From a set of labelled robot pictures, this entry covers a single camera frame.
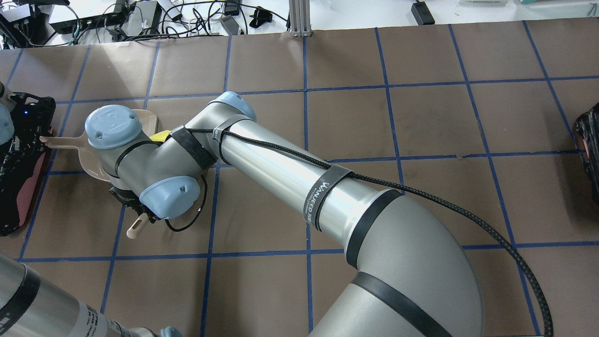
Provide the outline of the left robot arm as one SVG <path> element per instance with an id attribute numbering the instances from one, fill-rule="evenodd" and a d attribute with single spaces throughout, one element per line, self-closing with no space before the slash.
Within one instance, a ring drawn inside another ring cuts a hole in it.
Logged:
<path id="1" fill-rule="evenodd" d="M 39 105 L 25 113 L 25 102 L 32 97 L 46 100 L 49 123 L 55 109 L 51 97 L 13 93 L 1 83 L 1 144 L 15 136 L 13 117 L 41 112 Z M 159 334 L 148 328 L 127 329 L 88 306 L 83 301 L 42 278 L 35 270 L 1 254 L 1 336 L 2 337 L 182 337 L 173 327 Z"/>

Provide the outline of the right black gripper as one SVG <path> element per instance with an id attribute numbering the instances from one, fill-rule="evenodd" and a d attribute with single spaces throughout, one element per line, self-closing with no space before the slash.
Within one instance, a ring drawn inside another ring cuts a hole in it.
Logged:
<path id="1" fill-rule="evenodd" d="M 109 192 L 119 201 L 124 207 L 131 208 L 138 216 L 147 215 L 150 223 L 155 223 L 158 220 L 156 216 L 146 205 L 141 203 L 139 197 L 132 190 L 123 190 L 112 186 Z"/>

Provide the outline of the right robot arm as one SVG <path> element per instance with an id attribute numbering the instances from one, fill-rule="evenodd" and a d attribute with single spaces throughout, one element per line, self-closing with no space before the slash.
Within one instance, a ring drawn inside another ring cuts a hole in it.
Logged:
<path id="1" fill-rule="evenodd" d="M 105 105 L 84 129 L 118 188 L 131 190 L 160 219 L 199 198 L 197 178 L 217 159 L 269 190 L 305 222 L 343 246 L 357 275 L 313 337 L 481 337 L 479 283 L 462 247 L 423 205 L 398 188 L 375 190 L 348 168 L 313 156 L 256 122 L 227 91 L 158 145 L 136 113 Z"/>

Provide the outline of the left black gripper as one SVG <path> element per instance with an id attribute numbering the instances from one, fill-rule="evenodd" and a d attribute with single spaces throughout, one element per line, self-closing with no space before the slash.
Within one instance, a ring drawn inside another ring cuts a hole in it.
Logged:
<path id="1" fill-rule="evenodd" d="M 47 151 L 47 145 L 40 138 L 50 137 L 53 131 L 51 121 L 56 109 L 54 98 L 17 92 L 9 95 L 8 99 L 15 103 L 11 111 L 15 126 L 11 151 L 19 155 Z"/>

